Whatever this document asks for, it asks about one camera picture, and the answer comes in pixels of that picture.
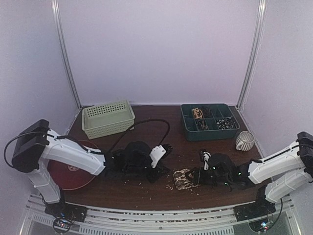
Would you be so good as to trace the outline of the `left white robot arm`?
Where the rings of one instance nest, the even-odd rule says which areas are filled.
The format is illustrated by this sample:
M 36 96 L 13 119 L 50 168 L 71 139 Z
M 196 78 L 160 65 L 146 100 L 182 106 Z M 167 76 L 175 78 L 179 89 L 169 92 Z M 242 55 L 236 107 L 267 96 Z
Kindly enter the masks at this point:
M 49 122 L 41 119 L 29 126 L 5 146 L 7 151 L 15 143 L 12 159 L 4 156 L 5 163 L 12 169 L 28 176 L 34 188 L 44 201 L 59 216 L 66 217 L 70 206 L 62 200 L 61 187 L 50 175 L 45 161 L 56 161 L 83 170 L 92 176 L 101 175 L 108 179 L 145 176 L 149 183 L 155 183 L 169 172 L 163 163 L 173 148 L 160 141 L 151 148 L 143 141 L 133 141 L 124 149 L 109 150 L 91 148 L 69 135 L 58 135 L 50 129 Z

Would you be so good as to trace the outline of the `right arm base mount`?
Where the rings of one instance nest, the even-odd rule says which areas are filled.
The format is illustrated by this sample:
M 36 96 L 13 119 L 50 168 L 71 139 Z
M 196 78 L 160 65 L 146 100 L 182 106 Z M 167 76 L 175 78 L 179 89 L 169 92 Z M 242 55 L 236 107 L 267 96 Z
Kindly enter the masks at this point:
M 239 222 L 252 219 L 252 222 L 249 222 L 248 225 L 252 231 L 258 234 L 267 232 L 279 218 L 274 219 L 273 213 L 276 212 L 275 203 L 266 200 L 265 191 L 266 186 L 260 187 L 255 202 L 233 208 L 236 220 Z

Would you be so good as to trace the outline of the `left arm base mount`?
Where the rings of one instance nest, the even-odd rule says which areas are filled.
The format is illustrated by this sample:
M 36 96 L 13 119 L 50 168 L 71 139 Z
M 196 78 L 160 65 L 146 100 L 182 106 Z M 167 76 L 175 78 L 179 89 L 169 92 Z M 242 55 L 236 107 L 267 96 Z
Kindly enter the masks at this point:
M 74 222 L 85 221 L 88 209 L 84 206 L 69 204 L 63 199 L 58 203 L 49 204 L 42 198 L 42 202 L 45 205 L 45 213 L 54 217 L 52 228 L 57 234 L 69 232 Z

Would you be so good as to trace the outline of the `patterned paisley necktie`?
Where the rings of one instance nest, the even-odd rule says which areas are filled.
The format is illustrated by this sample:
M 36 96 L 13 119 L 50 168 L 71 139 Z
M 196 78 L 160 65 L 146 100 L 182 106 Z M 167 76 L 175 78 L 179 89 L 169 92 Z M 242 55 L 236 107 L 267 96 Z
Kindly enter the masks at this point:
M 190 169 L 184 168 L 181 170 L 176 170 L 173 173 L 174 183 L 177 190 L 190 189 L 200 186 L 193 184 L 193 182 L 186 177 L 186 173 L 189 171 Z

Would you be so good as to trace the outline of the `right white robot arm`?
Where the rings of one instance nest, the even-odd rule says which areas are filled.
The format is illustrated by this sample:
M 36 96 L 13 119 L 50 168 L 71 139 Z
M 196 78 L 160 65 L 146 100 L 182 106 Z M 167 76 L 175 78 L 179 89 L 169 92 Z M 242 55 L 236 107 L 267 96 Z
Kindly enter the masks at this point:
M 250 159 L 247 163 L 235 165 L 226 154 L 209 154 L 200 151 L 203 167 L 195 167 L 185 173 L 194 185 L 224 183 L 230 188 L 245 190 L 261 184 L 274 176 L 280 178 L 258 191 L 259 199 L 251 204 L 251 212 L 261 216 L 285 195 L 305 183 L 313 181 L 313 137 L 300 132 L 296 141 L 286 148 L 262 159 Z

